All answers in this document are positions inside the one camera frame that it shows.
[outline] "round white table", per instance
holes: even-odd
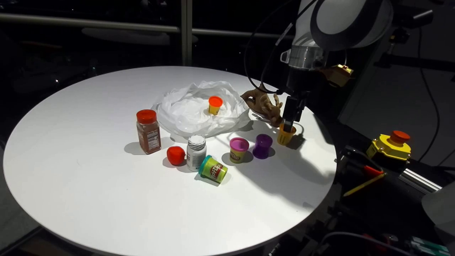
[[[277,144],[277,129],[251,111],[246,127],[208,138],[207,153],[229,169],[218,186],[169,164],[166,149],[186,150],[186,141],[163,128],[160,151],[144,155],[139,147],[138,110],[172,88],[220,80],[239,94],[253,88],[246,77],[223,71],[146,67],[55,93],[27,113],[8,140],[4,169],[11,193],[43,227],[98,252],[234,254],[283,234],[321,203],[336,170],[335,148],[309,109],[296,124],[304,143],[294,148]],[[250,141],[251,152],[260,133],[274,139],[268,159],[228,160],[231,138]]]

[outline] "crumpled plastic bag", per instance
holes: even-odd
[[[223,99],[218,115],[208,112],[208,98]],[[158,121],[171,133],[182,137],[200,134],[206,138],[233,131],[248,124],[248,105],[224,81],[192,83],[183,89],[173,89],[164,94],[162,100],[152,107]]]

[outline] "red plastic ball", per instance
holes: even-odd
[[[185,151],[181,147],[167,149],[167,159],[172,165],[181,165],[185,160]]]

